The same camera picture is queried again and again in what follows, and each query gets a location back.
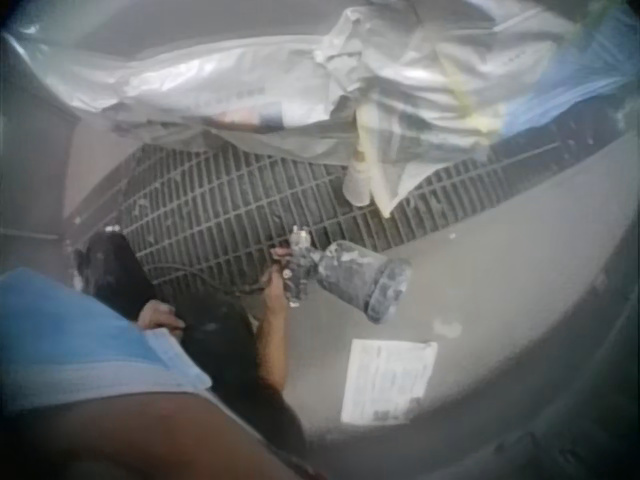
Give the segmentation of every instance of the blue cloth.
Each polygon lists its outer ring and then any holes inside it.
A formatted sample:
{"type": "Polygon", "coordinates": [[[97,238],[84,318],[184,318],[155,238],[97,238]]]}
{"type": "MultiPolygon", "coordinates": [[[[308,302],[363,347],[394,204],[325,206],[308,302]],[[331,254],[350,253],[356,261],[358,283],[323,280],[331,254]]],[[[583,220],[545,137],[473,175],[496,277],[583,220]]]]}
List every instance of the blue cloth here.
{"type": "Polygon", "coordinates": [[[561,46],[532,91],[507,106],[502,136],[553,120],[571,105],[614,92],[640,75],[640,24],[627,5],[612,7],[561,46]]]}
{"type": "Polygon", "coordinates": [[[211,396],[210,379],[167,330],[143,333],[25,269],[0,278],[0,360],[10,412],[143,392],[211,396]]]}

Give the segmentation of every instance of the paint spray gun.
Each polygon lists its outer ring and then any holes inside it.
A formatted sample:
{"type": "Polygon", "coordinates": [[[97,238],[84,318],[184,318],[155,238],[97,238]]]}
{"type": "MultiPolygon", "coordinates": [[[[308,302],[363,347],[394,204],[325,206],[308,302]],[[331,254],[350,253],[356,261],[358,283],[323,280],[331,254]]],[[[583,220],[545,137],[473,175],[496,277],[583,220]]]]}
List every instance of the paint spray gun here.
{"type": "Polygon", "coordinates": [[[323,290],[362,311],[369,321],[381,324],[391,319],[409,284],[411,264],[347,241],[332,243],[324,252],[311,245],[307,228],[293,228],[289,236],[291,256],[282,276],[291,307],[307,295],[307,285],[316,281],[323,290]]]}

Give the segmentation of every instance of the grate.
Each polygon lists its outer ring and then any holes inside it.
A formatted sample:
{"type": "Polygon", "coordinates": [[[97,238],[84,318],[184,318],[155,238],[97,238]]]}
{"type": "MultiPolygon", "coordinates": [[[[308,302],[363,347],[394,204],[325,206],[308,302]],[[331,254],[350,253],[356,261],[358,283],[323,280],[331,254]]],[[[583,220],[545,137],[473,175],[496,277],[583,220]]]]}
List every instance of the grate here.
{"type": "MultiPolygon", "coordinates": [[[[78,225],[72,243],[118,221],[145,267],[182,265],[242,288],[258,282],[268,249],[294,225],[309,226],[321,249],[346,239],[380,252],[486,211],[617,138],[613,116],[606,115],[611,110],[611,100],[578,104],[549,125],[495,144],[487,162],[443,168],[388,219],[375,206],[356,208],[344,198],[343,167],[250,154],[230,144],[214,153],[144,146],[128,159],[132,173],[110,190],[111,200],[95,201],[85,215],[98,212],[100,221],[78,225]]],[[[203,286],[181,269],[149,274],[167,297],[203,286]]]]}

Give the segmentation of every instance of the plastic sheeting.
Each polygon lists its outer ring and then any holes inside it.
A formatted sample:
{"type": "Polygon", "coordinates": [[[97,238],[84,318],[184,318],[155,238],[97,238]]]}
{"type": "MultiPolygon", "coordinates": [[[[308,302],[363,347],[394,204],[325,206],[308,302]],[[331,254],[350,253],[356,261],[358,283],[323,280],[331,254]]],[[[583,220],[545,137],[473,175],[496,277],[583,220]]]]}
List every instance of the plastic sheeting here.
{"type": "Polygon", "coordinates": [[[517,111],[508,107],[526,105],[578,28],[525,0],[431,0],[349,8],[324,37],[167,47],[134,60],[8,38],[60,99],[121,135],[192,150],[228,140],[344,165],[358,148],[388,215],[436,169],[483,159],[503,132],[543,118],[505,128],[517,111]]]}

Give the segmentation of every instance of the paper sheet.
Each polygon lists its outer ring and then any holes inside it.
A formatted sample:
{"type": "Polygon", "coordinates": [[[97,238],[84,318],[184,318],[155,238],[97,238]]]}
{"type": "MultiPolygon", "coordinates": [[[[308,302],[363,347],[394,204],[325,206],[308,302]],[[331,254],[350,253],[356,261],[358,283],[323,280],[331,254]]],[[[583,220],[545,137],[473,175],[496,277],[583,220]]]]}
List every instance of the paper sheet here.
{"type": "Polygon", "coordinates": [[[353,340],[341,421],[354,425],[393,425],[409,420],[420,405],[438,346],[353,340]]]}

